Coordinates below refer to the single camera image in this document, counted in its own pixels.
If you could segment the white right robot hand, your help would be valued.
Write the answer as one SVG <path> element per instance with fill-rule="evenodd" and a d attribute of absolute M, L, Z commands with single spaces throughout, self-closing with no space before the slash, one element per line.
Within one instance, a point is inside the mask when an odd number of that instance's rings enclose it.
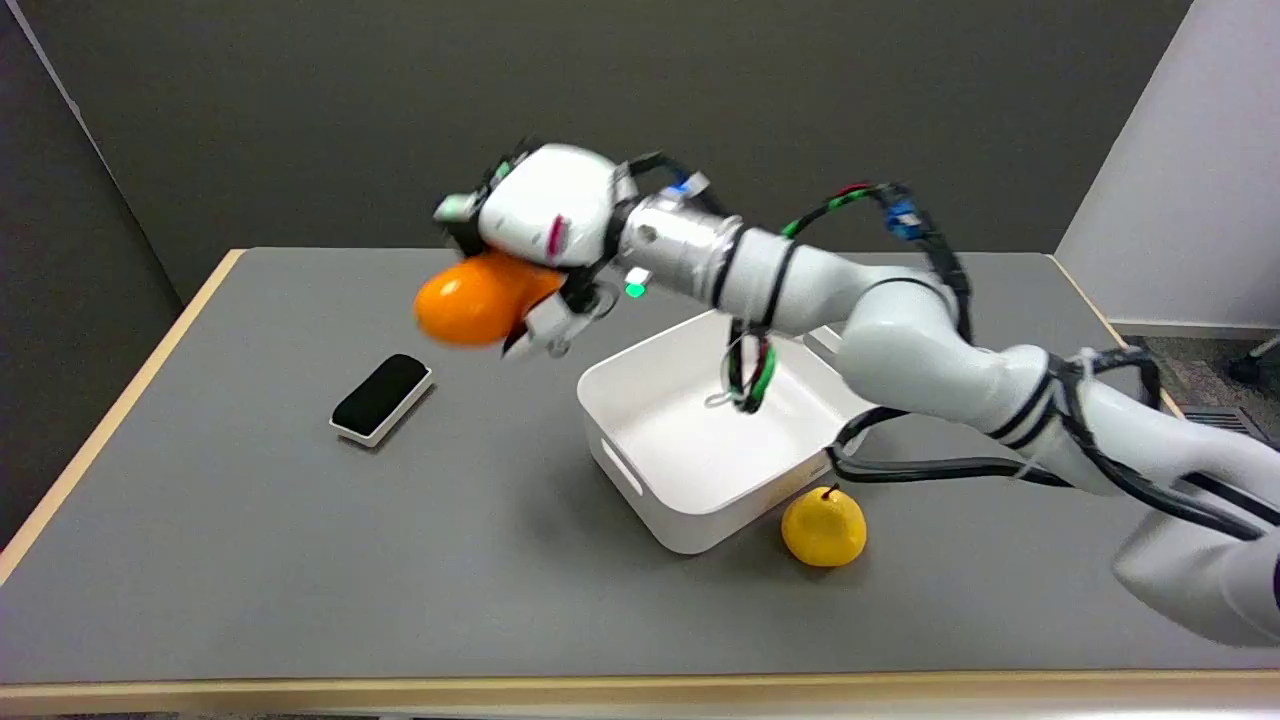
<path fill-rule="evenodd" d="M 419 329 L 503 357 L 558 357 L 608 316 L 620 291 L 600 274 L 620 255 L 640 193 L 631 169 L 567 143 L 521 143 L 431 218 L 460 252 L 415 301 Z"/>

